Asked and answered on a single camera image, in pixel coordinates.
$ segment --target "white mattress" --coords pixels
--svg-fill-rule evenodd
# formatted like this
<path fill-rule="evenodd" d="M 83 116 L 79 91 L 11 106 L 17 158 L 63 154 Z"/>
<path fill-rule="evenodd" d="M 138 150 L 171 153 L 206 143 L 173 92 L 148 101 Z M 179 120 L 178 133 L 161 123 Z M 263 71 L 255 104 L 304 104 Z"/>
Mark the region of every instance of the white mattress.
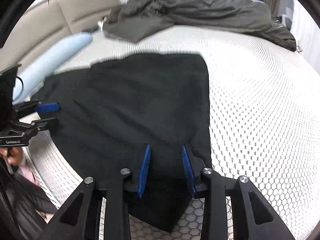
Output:
<path fill-rule="evenodd" d="M 320 76 L 297 53 L 261 38 L 175 26 L 137 44 L 93 34 L 93 42 L 56 73 L 138 52 L 200 53 L 208 66 L 212 164 L 246 175 L 297 240 L 320 219 Z M 27 117 L 29 122 L 37 114 Z M 25 149 L 41 185 L 60 206 L 82 179 L 42 132 Z M 199 240 L 203 202 L 192 201 L 170 235 L 130 218 L 133 239 Z M 228 207 L 229 239 L 233 239 Z"/>

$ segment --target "blue pillow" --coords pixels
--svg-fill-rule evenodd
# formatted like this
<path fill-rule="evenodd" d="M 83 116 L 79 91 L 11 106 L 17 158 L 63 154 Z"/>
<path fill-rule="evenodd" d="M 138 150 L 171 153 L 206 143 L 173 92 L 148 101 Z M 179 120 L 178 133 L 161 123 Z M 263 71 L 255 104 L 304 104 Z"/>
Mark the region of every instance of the blue pillow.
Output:
<path fill-rule="evenodd" d="M 38 57 L 32 64 L 18 76 L 13 89 L 13 104 L 21 103 L 47 76 L 57 67 L 70 59 L 74 54 L 92 41 L 89 33 L 77 33 L 63 38 Z"/>

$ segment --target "mattress texture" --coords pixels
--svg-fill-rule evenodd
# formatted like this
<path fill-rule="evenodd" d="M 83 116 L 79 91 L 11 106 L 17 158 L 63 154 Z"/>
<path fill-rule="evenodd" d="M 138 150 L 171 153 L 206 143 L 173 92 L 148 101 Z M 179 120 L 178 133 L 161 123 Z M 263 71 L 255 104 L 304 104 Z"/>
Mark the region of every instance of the mattress texture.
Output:
<path fill-rule="evenodd" d="M 299 55 L 262 38 L 175 26 L 133 44 L 93 34 L 93 42 L 55 73 L 138 52 L 199 53 L 209 72 L 214 170 L 246 175 L 297 240 L 320 219 L 320 76 Z M 34 113 L 23 120 L 39 119 Z M 83 178 L 66 162 L 48 131 L 24 149 L 48 196 L 59 207 Z M 226 198 L 228 238 L 232 210 Z M 172 233 L 130 217 L 132 239 L 199 240 L 204 199 L 193 200 Z M 101 213 L 100 237 L 103 236 Z"/>

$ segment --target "black cable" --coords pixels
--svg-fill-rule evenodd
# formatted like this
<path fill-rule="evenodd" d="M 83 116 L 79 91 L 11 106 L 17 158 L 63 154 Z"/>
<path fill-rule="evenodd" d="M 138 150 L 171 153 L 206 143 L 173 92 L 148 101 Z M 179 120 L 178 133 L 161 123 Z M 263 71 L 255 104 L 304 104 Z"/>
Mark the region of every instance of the black cable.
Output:
<path fill-rule="evenodd" d="M 22 95 L 22 93 L 23 93 L 23 90 L 24 90 L 24 85 L 23 85 L 23 81 L 22 81 L 21 77 L 16 76 L 16 78 L 20 80 L 20 82 L 21 82 L 21 84 L 22 84 L 22 89 L 21 89 L 19 95 L 18 95 L 15 99 L 13 99 L 12 101 L 15 101 L 15 100 L 17 100 L 19 97 L 21 97 L 21 95 Z"/>
<path fill-rule="evenodd" d="M 8 178 L 11 180 L 11 182 L 16 185 L 16 182 L 12 179 L 12 174 L 10 174 L 7 169 L 7 164 L 6 163 L 4 164 L 3 161 L 0 161 L 0 166 L 2 167 L 3 171 L 6 173 Z"/>
<path fill-rule="evenodd" d="M 0 160 L 0 163 L 1 163 L 2 169 L 5 171 L 6 168 L 4 168 L 4 166 L 3 166 L 3 160 Z M 8 214 L 9 214 L 11 220 L 12 220 L 12 222 L 17 226 L 17 228 L 19 228 L 17 219 L 16 219 L 16 217 L 14 215 L 12 206 L 11 206 L 11 204 L 9 202 L 7 193 L 6 193 L 5 188 L 4 188 L 4 182 L 1 180 L 1 178 L 0 178 L 0 199 L 2 200 L 2 203 L 4 204 Z"/>

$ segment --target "beige headboard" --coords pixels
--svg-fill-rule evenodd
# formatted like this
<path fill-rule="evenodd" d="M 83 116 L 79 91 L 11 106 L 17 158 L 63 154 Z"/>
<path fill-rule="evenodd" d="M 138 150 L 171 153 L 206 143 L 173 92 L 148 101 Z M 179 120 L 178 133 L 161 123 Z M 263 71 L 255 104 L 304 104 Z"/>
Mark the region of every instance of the beige headboard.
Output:
<path fill-rule="evenodd" d="M 119 0 L 46 0 L 28 9 L 0 49 L 0 72 L 20 70 L 60 39 L 94 27 Z"/>

